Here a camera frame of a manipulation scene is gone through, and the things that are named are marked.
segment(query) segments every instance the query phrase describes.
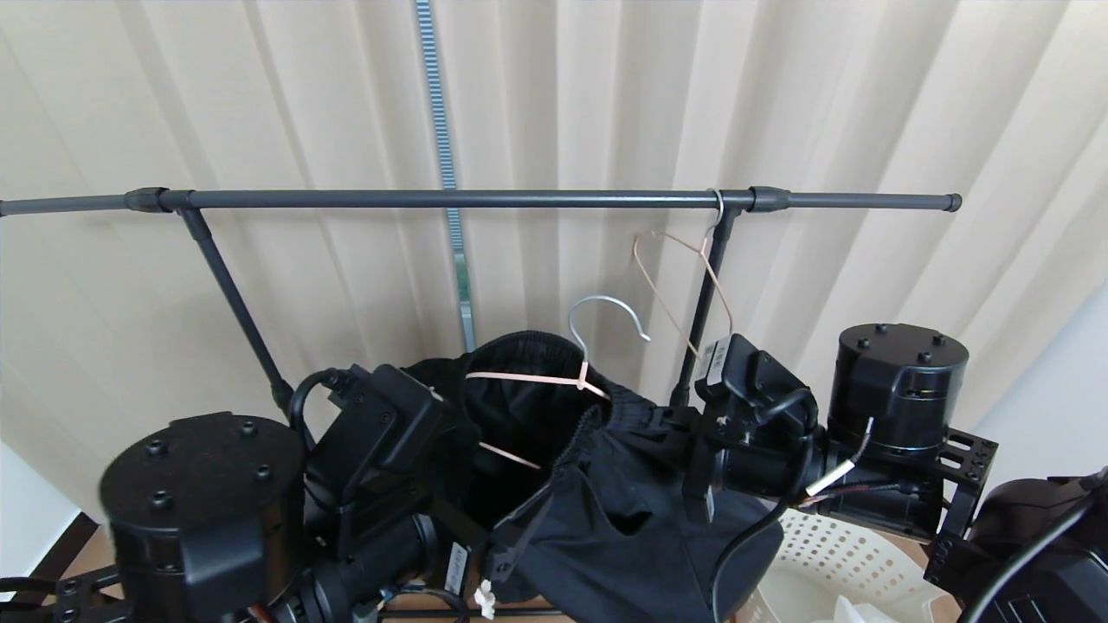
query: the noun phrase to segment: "black garment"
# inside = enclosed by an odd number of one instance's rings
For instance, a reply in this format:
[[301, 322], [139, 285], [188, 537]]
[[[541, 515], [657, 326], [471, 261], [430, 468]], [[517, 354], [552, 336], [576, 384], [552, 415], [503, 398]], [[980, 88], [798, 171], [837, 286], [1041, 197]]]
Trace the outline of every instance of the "black garment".
[[[533, 470], [479, 451], [465, 511], [491, 525], [547, 479], [553, 503], [497, 601], [542, 594], [579, 622], [711, 621], [712, 565], [727, 543], [766, 507], [717, 496], [715, 520], [685, 517], [681, 474], [620, 442], [611, 422], [643, 419], [656, 406], [589, 369], [608, 402], [572, 386], [493, 379], [472, 371], [574, 378], [581, 350], [554, 335], [523, 331], [459, 359], [429, 359], [407, 371], [433, 386], [475, 422], [483, 440], [543, 466]], [[780, 524], [750, 541], [724, 569], [720, 602], [733, 613], [749, 598], [781, 543]]]

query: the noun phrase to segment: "wooden floor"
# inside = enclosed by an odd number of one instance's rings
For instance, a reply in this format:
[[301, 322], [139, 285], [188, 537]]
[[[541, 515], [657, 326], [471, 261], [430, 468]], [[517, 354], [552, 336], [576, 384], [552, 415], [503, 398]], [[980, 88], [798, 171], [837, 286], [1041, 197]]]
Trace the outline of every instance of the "wooden floor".
[[[923, 553], [923, 550], [919, 544], [892, 538], [897, 547], [900, 547], [905, 553], [912, 556], [921, 565], [926, 565], [927, 556]], [[89, 540], [89, 544], [84, 547], [76, 559], [73, 560], [73, 564], [70, 565], [69, 571], [65, 575], [73, 575], [78, 573], [85, 573], [94, 569], [100, 569], [112, 564], [113, 553], [111, 543], [107, 540], [107, 534], [103, 528], [96, 531], [96, 533]], [[119, 586], [113, 586], [109, 591], [110, 594], [115, 596], [121, 596], [119, 593]], [[535, 600], [532, 602], [526, 602], [523, 604], [513, 604], [512, 607], [545, 607], [550, 605], [545, 600]], [[429, 609], [442, 609], [444, 607], [442, 602], [439, 600], [425, 596], [425, 595], [401, 595], [397, 598], [390, 605], [389, 609], [394, 610], [429, 610]], [[509, 606], [501, 606], [497, 610], [506, 610]], [[950, 595], [944, 595], [937, 601], [932, 603], [932, 614], [934, 616], [934, 623], [955, 623], [958, 617], [960, 609], [954, 602], [954, 599]], [[453, 619], [451, 616], [443, 616], [438, 619], [404, 619], [408, 623], [443, 623], [449, 622]], [[520, 616], [503, 619], [503, 621], [509, 623], [567, 623], [570, 619], [566, 616]], [[738, 617], [735, 623], [741, 623]], [[783, 623], [809, 623], [809, 622], [783, 622]]]

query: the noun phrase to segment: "beige curtain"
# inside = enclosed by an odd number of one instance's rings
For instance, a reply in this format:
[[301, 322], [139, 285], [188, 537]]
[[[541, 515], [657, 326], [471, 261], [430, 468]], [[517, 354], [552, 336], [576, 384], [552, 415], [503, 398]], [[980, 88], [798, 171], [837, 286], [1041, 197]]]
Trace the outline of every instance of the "beige curtain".
[[[1108, 273], [1108, 4], [439, 1], [465, 188], [965, 195], [957, 214], [788, 211], [736, 224], [737, 330], [817, 390], [837, 336], [911, 321], [956, 336], [972, 427]], [[414, 10], [373, 2], [0, 2], [0, 197], [439, 184]], [[462, 350], [441, 211], [211, 211], [283, 372]], [[478, 340], [567, 335], [664, 400], [681, 335], [635, 233], [698, 242], [714, 215], [472, 210]], [[170, 419], [279, 417], [172, 215], [6, 217], [0, 436], [88, 511], [111, 458]], [[684, 325], [700, 268], [644, 258]], [[707, 338], [727, 320], [717, 303]], [[309, 421], [326, 426], [321, 398]]]

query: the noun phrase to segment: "clothes hanger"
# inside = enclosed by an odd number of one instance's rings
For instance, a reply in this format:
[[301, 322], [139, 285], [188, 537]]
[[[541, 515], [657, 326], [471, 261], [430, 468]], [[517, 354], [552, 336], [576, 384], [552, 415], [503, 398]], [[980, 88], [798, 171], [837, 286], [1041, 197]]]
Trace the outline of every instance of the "clothes hanger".
[[583, 304], [588, 303], [591, 300], [602, 300], [622, 307], [624, 310], [627, 312], [627, 314], [630, 315], [632, 320], [635, 321], [635, 328], [638, 330], [638, 337], [643, 338], [643, 340], [645, 341], [650, 341], [650, 336], [646, 335], [646, 333], [643, 330], [643, 324], [639, 323], [638, 320], [638, 314], [636, 314], [635, 310], [630, 308], [630, 305], [627, 305], [623, 300], [619, 300], [618, 298], [615, 298], [613, 296], [608, 296], [606, 294], [597, 294], [593, 296], [586, 296], [585, 298], [582, 298], [581, 300], [575, 303], [573, 307], [570, 308], [570, 315], [567, 317], [567, 321], [570, 324], [570, 333], [573, 334], [573, 338], [577, 340], [577, 346], [581, 347], [581, 353], [583, 355], [581, 361], [581, 372], [577, 375], [577, 378], [548, 377], [543, 375], [520, 375], [514, 372], [470, 372], [465, 375], [465, 378], [466, 379], [491, 378], [501, 380], [522, 380], [530, 382], [543, 382], [548, 385], [572, 385], [576, 387], [578, 390], [587, 389], [588, 391], [592, 391], [593, 394], [604, 398], [605, 400], [611, 400], [612, 398], [607, 394], [605, 394], [603, 389], [585, 380], [585, 377], [588, 375], [588, 345], [585, 344], [585, 340], [581, 337], [581, 334], [577, 331], [577, 327], [574, 326], [573, 324], [573, 318], [576, 315], [577, 309]]
[[[700, 261], [704, 262], [705, 269], [708, 270], [708, 276], [711, 278], [712, 285], [716, 287], [716, 293], [719, 294], [719, 299], [724, 303], [724, 309], [727, 310], [727, 335], [731, 335], [735, 333], [735, 314], [731, 312], [731, 306], [727, 304], [727, 296], [724, 294], [722, 286], [719, 285], [719, 277], [716, 275], [716, 270], [711, 267], [711, 263], [708, 262], [708, 255], [706, 251], [708, 248], [708, 237], [711, 235], [712, 229], [715, 229], [716, 226], [719, 225], [720, 221], [724, 219], [724, 195], [716, 188], [708, 188], [708, 190], [716, 194], [716, 200], [719, 202], [718, 213], [716, 215], [716, 222], [710, 227], [708, 227], [708, 231], [704, 233], [704, 238], [700, 239], [699, 248], [678, 238], [677, 236], [668, 232], [659, 233], [652, 229], [650, 232], [648, 232], [648, 234], [656, 241], [669, 238], [678, 243], [679, 245], [684, 246], [685, 248], [693, 251], [700, 257]], [[680, 323], [677, 321], [677, 317], [674, 316], [674, 313], [669, 309], [669, 306], [666, 305], [665, 299], [661, 298], [661, 293], [658, 292], [658, 287], [654, 284], [654, 279], [650, 278], [650, 274], [647, 273], [646, 266], [643, 266], [643, 259], [639, 258], [638, 256], [638, 242], [646, 234], [636, 235], [635, 243], [630, 247], [632, 256], [635, 257], [635, 264], [638, 265], [638, 269], [643, 273], [643, 277], [646, 278], [646, 283], [650, 284], [650, 289], [654, 290], [654, 296], [655, 298], [658, 299], [658, 304], [661, 305], [661, 309], [666, 313], [666, 316], [669, 317], [669, 321], [673, 323], [674, 327], [678, 330], [678, 333], [685, 335], [685, 344], [687, 344], [689, 350], [693, 351], [693, 356], [699, 359], [700, 353], [697, 350], [695, 346], [693, 346], [693, 340], [690, 339], [689, 334], [687, 334], [684, 329], [681, 329]]]

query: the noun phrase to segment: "laundry basket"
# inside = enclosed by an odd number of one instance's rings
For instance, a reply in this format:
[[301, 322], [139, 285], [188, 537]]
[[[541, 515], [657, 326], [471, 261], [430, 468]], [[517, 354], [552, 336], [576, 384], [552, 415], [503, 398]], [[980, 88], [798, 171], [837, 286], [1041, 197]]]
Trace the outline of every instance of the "laundry basket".
[[933, 623], [931, 602], [943, 594], [923, 570], [879, 533], [842, 521], [788, 511], [784, 540], [740, 623], [811, 623], [834, 617], [843, 595], [871, 603], [900, 623]]

